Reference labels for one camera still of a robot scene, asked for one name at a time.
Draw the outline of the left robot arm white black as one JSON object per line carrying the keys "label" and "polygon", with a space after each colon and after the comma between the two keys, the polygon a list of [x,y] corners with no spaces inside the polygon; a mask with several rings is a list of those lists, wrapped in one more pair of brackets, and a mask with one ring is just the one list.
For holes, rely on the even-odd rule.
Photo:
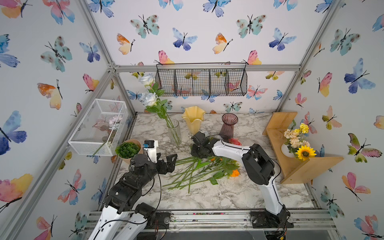
{"label": "left robot arm white black", "polygon": [[100,218],[90,240],[135,240],[138,234],[156,221],[156,211],[146,203],[136,204],[144,196],[145,187],[155,177],[172,173],[178,155],[152,162],[148,155],[137,154],[131,159],[130,171],[125,173],[107,195]]}

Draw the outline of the white rose stem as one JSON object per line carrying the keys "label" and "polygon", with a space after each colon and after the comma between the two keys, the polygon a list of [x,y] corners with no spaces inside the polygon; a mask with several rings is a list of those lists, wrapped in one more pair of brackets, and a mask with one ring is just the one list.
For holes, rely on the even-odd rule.
{"label": "white rose stem", "polygon": [[163,96],[165,93],[153,74],[142,76],[139,78],[139,82],[142,83],[150,93],[156,94],[158,97]]}
{"label": "white rose stem", "polygon": [[144,105],[147,112],[157,114],[160,119],[166,121],[166,124],[169,120],[172,120],[168,114],[168,110],[172,109],[171,101],[162,100],[161,97],[150,92],[142,94],[139,101]]}

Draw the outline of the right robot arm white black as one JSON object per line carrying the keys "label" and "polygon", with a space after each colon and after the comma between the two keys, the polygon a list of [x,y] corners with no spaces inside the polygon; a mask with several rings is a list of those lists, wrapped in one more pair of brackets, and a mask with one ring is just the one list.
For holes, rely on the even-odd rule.
{"label": "right robot arm white black", "polygon": [[265,211],[251,213],[254,229],[281,228],[283,230],[294,227],[289,222],[291,216],[281,202],[276,187],[275,164],[259,144],[252,146],[238,146],[226,143],[220,139],[209,139],[198,132],[192,136],[194,142],[191,155],[198,158],[225,157],[241,163],[249,177],[255,183],[264,198]]}

